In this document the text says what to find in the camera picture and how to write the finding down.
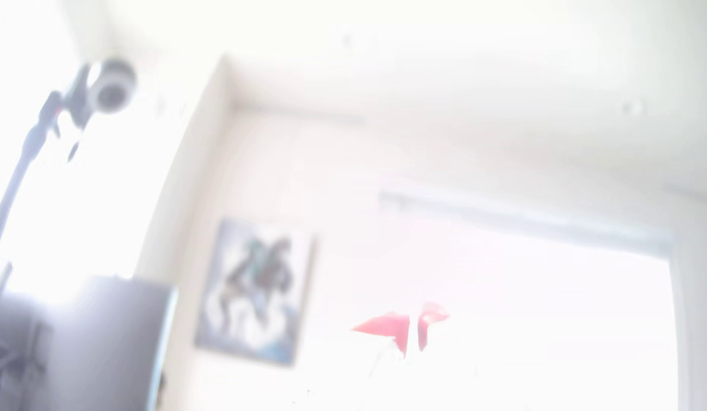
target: ceiling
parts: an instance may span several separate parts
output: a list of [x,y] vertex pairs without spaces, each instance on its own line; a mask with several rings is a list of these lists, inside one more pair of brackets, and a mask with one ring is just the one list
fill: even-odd
[[707,196],[707,2],[102,7],[126,51],[228,52],[244,105],[505,148]]

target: painting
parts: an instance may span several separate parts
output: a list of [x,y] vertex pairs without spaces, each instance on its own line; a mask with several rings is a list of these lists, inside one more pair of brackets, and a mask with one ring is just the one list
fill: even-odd
[[304,232],[222,221],[197,346],[292,364],[311,247]]

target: camera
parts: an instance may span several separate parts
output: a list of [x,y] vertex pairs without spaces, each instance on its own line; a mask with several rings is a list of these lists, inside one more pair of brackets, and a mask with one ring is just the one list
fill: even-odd
[[84,64],[64,93],[62,106],[71,114],[74,125],[84,129],[94,113],[112,114],[127,107],[136,87],[135,70],[126,61]]
[[102,61],[89,70],[86,103],[97,113],[116,113],[129,104],[135,88],[135,72],[128,63]]

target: red object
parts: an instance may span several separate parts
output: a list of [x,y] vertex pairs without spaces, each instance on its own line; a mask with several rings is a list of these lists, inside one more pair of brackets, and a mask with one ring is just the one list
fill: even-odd
[[440,304],[425,303],[422,313],[419,314],[417,322],[417,333],[419,335],[419,350],[423,351],[427,346],[427,329],[435,322],[447,320],[450,317],[445,308]]
[[373,317],[371,320],[357,325],[353,328],[359,333],[373,334],[375,336],[394,337],[394,342],[399,351],[407,356],[407,339],[409,336],[409,315],[390,312],[380,317]]

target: wall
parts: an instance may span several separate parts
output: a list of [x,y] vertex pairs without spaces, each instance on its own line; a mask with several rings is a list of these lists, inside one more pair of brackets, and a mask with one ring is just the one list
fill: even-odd
[[160,191],[136,267],[138,277],[166,283],[175,281],[177,257],[187,236],[201,182],[225,132],[232,107],[224,59],[184,55],[193,61],[189,63],[178,58],[172,56],[155,63],[160,66],[155,70],[155,78],[160,78],[161,84],[173,85],[170,99],[167,95],[161,97],[166,98],[166,103],[181,101],[181,107],[176,108],[182,112],[176,132],[182,136],[168,148],[175,154],[173,164]]
[[64,10],[81,60],[97,61],[119,54],[103,0],[56,0],[56,3]]
[[[382,229],[378,194],[414,182],[670,233],[681,365],[679,404],[681,409],[707,410],[707,208],[660,191],[635,190],[602,175],[530,164],[441,137],[446,136],[397,135],[365,124],[237,111],[214,149],[190,229],[173,233],[182,235],[184,245],[146,256],[158,264],[172,261],[170,266],[163,263],[171,270],[164,275],[180,290],[166,357],[164,408],[289,406],[289,398],[304,388],[309,376],[324,374],[322,358],[341,358],[337,342],[342,337],[335,330],[361,318],[331,307],[363,305],[372,314],[383,308],[375,301],[361,304],[355,293],[356,273],[402,241]],[[175,199],[168,196],[164,201]],[[193,346],[217,223],[225,216],[288,224],[309,229],[317,237],[294,369]],[[274,394],[264,390],[269,387]]]

